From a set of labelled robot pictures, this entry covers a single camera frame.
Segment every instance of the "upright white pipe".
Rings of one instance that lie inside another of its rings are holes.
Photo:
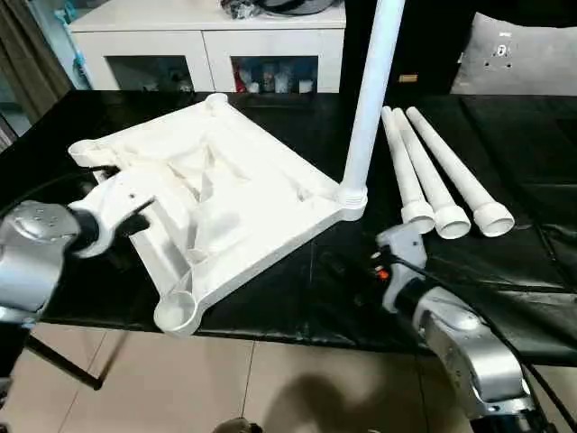
[[[513,228],[515,218],[495,201],[423,115],[412,106],[407,116],[473,211],[473,219],[482,233],[495,237]]]
[[[405,0],[378,0],[375,9],[349,154],[338,191],[343,219],[348,221],[362,217],[367,206],[365,183],[404,6]]]
[[[464,210],[454,204],[451,193],[444,185],[435,165],[426,154],[423,144],[411,128],[403,110],[395,108],[393,116],[400,135],[407,146],[408,155],[413,162],[418,179],[425,190],[426,198],[435,211],[435,228],[444,239],[456,239],[465,236],[471,228],[471,221]]]
[[[400,136],[393,112],[390,107],[384,106],[380,112],[382,123],[387,134],[390,157],[393,160],[395,175],[397,176],[398,191],[403,202],[400,209],[403,223],[414,223],[417,231],[422,235],[435,228],[435,214],[433,208],[425,201],[423,190],[418,183],[415,169],[408,157],[407,149]]]

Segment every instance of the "tiled floor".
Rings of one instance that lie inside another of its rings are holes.
[[[25,352],[0,411],[14,433],[210,433],[241,415],[268,433],[471,432],[433,358],[54,325],[35,332],[105,374],[105,385],[94,392]],[[541,371],[577,412],[577,372]]]

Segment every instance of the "black table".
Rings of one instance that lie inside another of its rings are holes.
[[[166,114],[206,95],[71,92],[24,137],[0,154],[0,205],[77,167],[67,148]],[[232,95],[230,100],[291,149],[340,180],[354,103],[338,95]],[[567,294],[577,291],[577,98],[427,97],[416,102],[439,133],[517,219],[496,239],[474,227],[445,241],[426,236],[427,269],[486,290]],[[396,319],[365,297],[337,263],[364,263],[374,236],[400,223],[400,200],[384,134],[375,144],[365,216],[342,222],[270,267],[208,310],[198,335],[327,345],[380,352],[424,351]],[[68,203],[90,178],[47,189],[36,198]],[[453,195],[460,200],[453,190]],[[137,253],[119,239],[106,254],[69,262],[44,320],[158,332],[158,295]],[[571,302],[532,304],[575,329]],[[577,364],[577,351],[527,323],[497,314],[512,342],[540,364]]]

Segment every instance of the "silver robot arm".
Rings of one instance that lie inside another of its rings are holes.
[[[33,327],[58,286],[65,253],[103,253],[117,228],[154,200],[147,176],[128,169],[67,207],[24,201],[12,209],[0,224],[0,322]]]
[[[425,268],[423,240],[411,225],[382,232],[377,245],[375,263],[396,256]],[[475,432],[556,431],[536,409],[516,356],[472,306],[405,264],[393,262],[390,277],[383,307],[406,318],[437,355]]]

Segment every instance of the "table leg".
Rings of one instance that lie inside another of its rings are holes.
[[[100,388],[102,388],[101,379],[98,379],[88,372],[82,370],[80,367],[78,367],[76,364],[73,364],[54,349],[45,345],[35,336],[28,337],[28,340],[26,341],[26,348],[34,354],[38,355],[43,360],[48,361],[52,365],[60,368],[60,370],[64,373],[69,374],[70,376],[89,386],[93,390],[98,391]]]

